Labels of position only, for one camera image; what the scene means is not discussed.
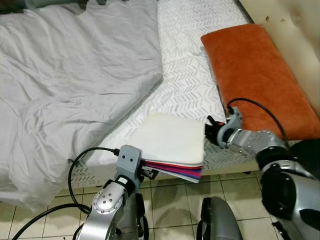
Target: gray bed sheet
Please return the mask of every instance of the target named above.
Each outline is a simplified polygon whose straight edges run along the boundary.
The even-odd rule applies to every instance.
[[[0,201],[33,211],[162,79],[156,0],[71,7],[0,16]]]

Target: tiled floor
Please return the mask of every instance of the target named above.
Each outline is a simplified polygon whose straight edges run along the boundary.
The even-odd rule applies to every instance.
[[[275,221],[261,203],[260,175],[236,173],[205,176],[198,184],[180,179],[144,182],[140,190],[150,227],[150,240],[195,240],[202,200],[218,196],[228,202],[244,240],[282,240],[271,225]],[[90,205],[98,187],[75,189],[79,202]],[[62,191],[50,208],[71,203]],[[11,239],[34,214],[26,209],[0,202],[0,240]],[[74,208],[62,209],[30,227],[21,239],[72,240],[86,216]]]

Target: black cable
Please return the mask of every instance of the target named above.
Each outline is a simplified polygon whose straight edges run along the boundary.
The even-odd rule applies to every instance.
[[[67,204],[63,204],[63,205],[59,205],[59,206],[55,206],[53,208],[48,209],[47,211],[44,211],[42,213],[40,213],[38,216],[35,216],[33,219],[31,219],[29,222],[27,222],[26,225],[24,225],[17,233],[16,235],[14,235],[14,237],[12,238],[12,240],[17,240],[21,234],[28,228],[30,227],[32,224],[34,224],[36,221],[38,221],[39,219],[43,218],[44,216],[53,213],[57,210],[60,209],[66,209],[66,208],[79,208],[79,209],[85,209],[88,206],[83,205],[83,204],[79,204],[79,203],[67,203]]]
[[[282,127],[282,125],[280,124],[280,122],[279,122],[279,120],[276,118],[276,116],[273,115],[273,113],[272,113],[268,108],[266,108],[266,107],[263,106],[262,104],[260,104],[260,103],[258,103],[258,102],[256,102],[256,101],[253,101],[253,100],[251,100],[251,99],[244,98],[244,97],[238,97],[238,98],[232,99],[232,100],[229,101],[228,104],[227,104],[227,108],[228,108],[228,110],[229,110],[229,112],[230,112],[231,114],[233,114],[233,109],[232,109],[232,107],[230,106],[230,104],[232,104],[233,102],[236,102],[236,101],[249,102],[249,103],[251,103],[251,104],[254,104],[254,105],[262,108],[267,114],[269,114],[269,116],[274,120],[274,122],[275,122],[276,125],[278,126],[278,128],[279,128],[279,130],[280,130],[280,132],[281,132],[281,135],[282,135],[282,138],[283,138],[283,141],[284,141],[286,147],[287,147],[288,149],[290,149],[290,146],[289,146],[289,143],[288,143],[288,137],[287,137],[287,135],[286,135],[286,133],[285,133],[284,128]]]
[[[87,152],[90,152],[90,151],[93,151],[93,150],[105,150],[105,151],[109,151],[109,152],[112,152],[114,155],[118,156],[119,155],[119,152],[120,150],[119,149],[111,149],[111,148],[106,148],[106,147],[91,147],[91,148],[88,148],[86,150],[84,150],[83,152],[81,152],[76,158],[75,160],[73,161],[70,169],[69,169],[69,174],[68,174],[68,188],[69,188],[69,192],[70,192],[70,196],[73,200],[73,202],[75,204],[78,204],[78,201],[74,195],[74,191],[72,190],[72,186],[71,186],[71,176],[72,176],[72,171],[75,167],[75,165],[77,164],[77,162],[79,161],[79,159],[85,155]],[[91,212],[91,209],[90,207],[86,206],[86,207],[82,207],[82,208],[79,208],[83,213],[85,214],[89,214]]]
[[[82,229],[83,226],[84,226],[84,223],[82,223],[82,224],[75,230],[75,232],[74,232],[74,234],[73,234],[72,240],[77,240],[77,235],[78,235],[78,233],[80,232],[80,230]]]

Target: orange pillow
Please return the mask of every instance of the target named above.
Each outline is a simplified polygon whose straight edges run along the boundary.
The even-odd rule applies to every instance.
[[[276,116],[289,140],[320,137],[316,113],[261,26],[229,27],[206,34],[201,41],[225,106],[234,98],[248,98],[264,105]],[[281,137],[272,118],[259,107],[243,101],[231,106],[240,109],[244,129],[270,129]]]

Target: white bed sheet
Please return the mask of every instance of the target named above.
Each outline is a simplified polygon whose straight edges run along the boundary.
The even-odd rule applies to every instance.
[[[159,0],[163,82],[104,138],[100,146],[119,148],[126,144],[146,116],[154,112],[204,122],[211,115],[216,121],[225,122],[216,78],[200,38],[219,29],[250,22],[237,0]],[[86,186],[84,182],[98,185],[100,179],[113,176],[116,161],[109,152],[96,151],[86,162],[89,169],[80,170],[73,182],[77,186]],[[221,151],[208,141],[205,143],[206,170],[252,161],[252,158]]]

